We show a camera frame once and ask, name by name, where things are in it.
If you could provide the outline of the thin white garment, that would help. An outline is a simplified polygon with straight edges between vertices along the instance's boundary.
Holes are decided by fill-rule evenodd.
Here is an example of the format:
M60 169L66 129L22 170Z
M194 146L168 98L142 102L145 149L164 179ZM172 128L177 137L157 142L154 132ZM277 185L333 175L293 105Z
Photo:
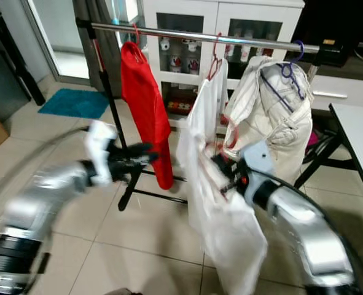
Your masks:
M198 95L179 133L176 155L203 149L217 138L221 110L228 99L228 62L223 61L211 78L204 79Z

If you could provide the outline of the dark grey curtain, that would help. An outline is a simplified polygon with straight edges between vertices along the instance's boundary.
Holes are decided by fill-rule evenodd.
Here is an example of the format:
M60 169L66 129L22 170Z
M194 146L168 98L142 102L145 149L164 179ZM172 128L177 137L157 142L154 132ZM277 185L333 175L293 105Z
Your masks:
M74 16L80 20L91 20L97 23L116 23L116 25L132 25L142 22L140 0L72 0ZM103 92L104 87L99 76L99 62L95 57L95 49L85 28L79 28L83 55L88 67L89 82L97 91ZM125 41L135 39L133 33L96 30L95 36L103 54L102 60L110 77L111 91L119 98L120 87L120 48Z

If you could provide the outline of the red garment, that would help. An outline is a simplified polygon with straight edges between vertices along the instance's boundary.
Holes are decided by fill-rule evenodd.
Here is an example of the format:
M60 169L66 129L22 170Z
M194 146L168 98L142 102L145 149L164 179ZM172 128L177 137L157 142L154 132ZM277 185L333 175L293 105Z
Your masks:
M153 145L158 159L152 164L158 186L168 191L174 185L169 137L172 132L162 94L150 65L133 41L120 48L122 98L130 107L140 138Z

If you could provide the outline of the cream garment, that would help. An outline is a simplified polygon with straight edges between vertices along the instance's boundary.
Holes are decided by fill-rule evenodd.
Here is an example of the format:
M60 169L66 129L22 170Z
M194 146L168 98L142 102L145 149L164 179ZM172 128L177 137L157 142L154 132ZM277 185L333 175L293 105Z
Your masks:
M263 90L263 94L259 92L258 70L280 62L268 56L251 57L223 115L238 124L238 142L235 146L238 156L243 146L265 141L276 176L293 183L301 174L305 150L313 129L311 104L314 96L305 70L299 68L297 76L307 79L304 83L306 101L302 103L301 109L287 115L278 104L268 106L268 91Z

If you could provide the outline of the black screen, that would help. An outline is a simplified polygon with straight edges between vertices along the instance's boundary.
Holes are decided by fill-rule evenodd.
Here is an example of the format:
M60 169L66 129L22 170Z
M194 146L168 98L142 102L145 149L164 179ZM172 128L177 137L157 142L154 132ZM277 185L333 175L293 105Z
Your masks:
M325 39L348 47L363 43L363 0L303 0L293 40L319 45Z

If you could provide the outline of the white glass door cabinet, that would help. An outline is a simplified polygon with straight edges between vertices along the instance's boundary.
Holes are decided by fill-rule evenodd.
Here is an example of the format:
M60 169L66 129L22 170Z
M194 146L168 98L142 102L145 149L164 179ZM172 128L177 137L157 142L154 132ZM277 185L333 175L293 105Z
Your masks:
M268 41L290 42L301 16L303 0L144 0L144 25L152 29L197 32L222 37L245 37ZM151 72L164 102L170 92L184 91L197 96L198 85L206 77L212 62L212 42L200 42L197 52L189 52L183 39L168 37L170 50L162 52L158 36L141 35ZM238 86L249 59L257 55L284 60L287 50L257 45L227 45L218 43L217 56L228 62L228 93ZM172 73L168 57L179 55L183 61L181 73ZM187 57L198 57L199 75L184 72ZM186 116L169 113L171 126L176 127Z

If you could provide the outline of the glass balcony door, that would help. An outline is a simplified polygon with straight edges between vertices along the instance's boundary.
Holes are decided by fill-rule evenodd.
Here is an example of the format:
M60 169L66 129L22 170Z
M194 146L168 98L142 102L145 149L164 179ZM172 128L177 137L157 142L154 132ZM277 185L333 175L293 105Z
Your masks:
M22 0L22 5L52 75L67 82L86 81L90 75L74 0Z

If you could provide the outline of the purple hanger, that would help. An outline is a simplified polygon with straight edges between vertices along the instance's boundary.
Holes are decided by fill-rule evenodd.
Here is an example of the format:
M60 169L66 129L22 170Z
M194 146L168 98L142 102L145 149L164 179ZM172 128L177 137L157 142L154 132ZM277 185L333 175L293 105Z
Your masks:
M304 43L302 40L294 40L299 45L301 54L294 57L291 61L273 63L258 70L259 92L268 91L268 106L274 107L275 104L281 106L287 115L295 113L301 109L301 105L306 101L304 83L307 79L300 79L297 70L300 68L295 63L304 55Z

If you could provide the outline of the black and silver clothes rack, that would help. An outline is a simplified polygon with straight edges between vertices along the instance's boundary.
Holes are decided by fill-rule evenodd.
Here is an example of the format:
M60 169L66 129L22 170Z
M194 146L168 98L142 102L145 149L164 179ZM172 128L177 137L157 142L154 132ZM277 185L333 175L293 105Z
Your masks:
M258 47L271 48L273 50L290 50L293 52L301 53L299 58L302 58L304 54L315 54L316 56L311 59L311 66L308 70L308 78L313 78L317 69L324 64L333 62L335 57L344 55L342 45L336 44L335 40L325 40L320 46L318 45L305 45L302 41L294 42L279 42L268 41L263 39L245 39L245 37L222 37L212 36L211 34L203 34L197 32L184 32L178 30L169 29L152 29L152 28L140 28L140 27L128 27L127 25L111 25L110 23L97 23L91 22L91 20L76 19L76 25L78 28L85 29L87 36L90 39L92 45L95 48L95 56L99 63L100 78L102 79L104 86L106 87L106 93L112 96L110 91L110 82L105 65L103 62L103 54L101 53L99 41L95 36L95 30L102 31L127 31L134 32L137 36L143 34L144 36L158 36L158 37L175 37L175 39L191 39L193 41L203 41L212 43L223 43L227 45L257 45ZM346 146L347 150L351 154L349 160L333 160L330 159L330 155L338 149L339 146ZM316 154L313 158L313 163L302 172L301 179L297 180L295 185L297 187L304 185L304 183L311 177L311 175L319 168L319 166L327 166L331 168L341 168L353 171L360 171L356 163L356 156L353 149L346 139L344 130L339 130L328 141L327 145L324 145L324 149Z

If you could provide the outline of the teal floor mat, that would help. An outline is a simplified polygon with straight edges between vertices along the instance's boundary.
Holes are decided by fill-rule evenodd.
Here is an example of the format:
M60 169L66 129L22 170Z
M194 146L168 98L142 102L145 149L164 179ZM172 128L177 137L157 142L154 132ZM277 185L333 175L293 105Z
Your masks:
M108 99L100 92L61 88L38 113L98 120L108 106Z

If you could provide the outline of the red box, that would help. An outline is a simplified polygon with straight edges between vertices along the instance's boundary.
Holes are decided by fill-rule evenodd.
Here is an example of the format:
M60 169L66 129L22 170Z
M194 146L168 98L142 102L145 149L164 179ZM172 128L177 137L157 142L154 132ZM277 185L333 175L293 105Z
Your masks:
M184 91L170 92L167 101L165 102L165 107L169 113L186 116L189 115L190 110L192 110L195 99L196 96L193 95L193 93Z

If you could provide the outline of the white low cabinet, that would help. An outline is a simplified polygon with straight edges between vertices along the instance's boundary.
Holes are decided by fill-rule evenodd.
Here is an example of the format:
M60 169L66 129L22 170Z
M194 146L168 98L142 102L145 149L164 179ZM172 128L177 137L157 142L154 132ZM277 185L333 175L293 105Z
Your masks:
M311 81L313 109L328 110L330 103L363 107L363 81L315 75Z

